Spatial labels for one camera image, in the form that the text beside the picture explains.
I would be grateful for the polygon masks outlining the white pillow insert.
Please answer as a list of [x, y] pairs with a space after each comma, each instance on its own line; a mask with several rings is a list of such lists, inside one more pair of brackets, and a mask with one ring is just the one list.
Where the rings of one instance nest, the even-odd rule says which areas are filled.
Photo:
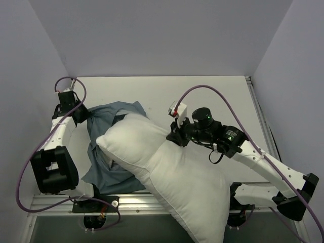
[[166, 139], [168, 132], [148, 118], [128, 114], [119, 165], [131, 172], [187, 231], [194, 242], [222, 242], [229, 216], [230, 189], [224, 175], [197, 152]]

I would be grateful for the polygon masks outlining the blue-grey pillowcase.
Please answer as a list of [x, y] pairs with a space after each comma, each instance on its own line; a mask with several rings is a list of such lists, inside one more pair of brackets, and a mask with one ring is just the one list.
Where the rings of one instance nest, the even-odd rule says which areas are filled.
[[115, 153], [125, 149], [128, 131], [122, 132], [118, 123], [128, 114], [146, 117], [142, 105], [113, 102], [89, 108], [87, 131], [90, 137], [88, 157], [91, 166], [83, 180], [95, 185], [101, 194], [125, 194], [145, 187], [129, 171], [120, 166]]

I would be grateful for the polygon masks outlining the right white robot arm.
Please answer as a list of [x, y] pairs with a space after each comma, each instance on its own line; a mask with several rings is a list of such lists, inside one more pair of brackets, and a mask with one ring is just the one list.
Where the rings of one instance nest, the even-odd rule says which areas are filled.
[[168, 114], [174, 118], [167, 140], [185, 147], [189, 142], [211, 149], [252, 169], [270, 183], [269, 186], [247, 185], [234, 182], [225, 203], [231, 209], [256, 205], [275, 207], [282, 215], [301, 221], [310, 202], [318, 176], [297, 172], [262, 150], [255, 148], [250, 138], [234, 126], [226, 126], [213, 119], [211, 111], [202, 107], [187, 117], [187, 106], [173, 104]]

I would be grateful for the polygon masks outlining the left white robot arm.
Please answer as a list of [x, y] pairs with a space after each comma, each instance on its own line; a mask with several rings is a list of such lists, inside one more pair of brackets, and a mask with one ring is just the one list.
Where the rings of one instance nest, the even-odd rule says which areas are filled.
[[68, 151], [73, 131], [90, 117], [90, 112], [74, 91], [59, 93], [58, 98], [60, 103], [52, 116], [50, 137], [30, 160], [38, 188], [43, 194], [85, 196], [84, 207], [97, 212], [102, 206], [99, 190], [80, 178], [76, 162]]

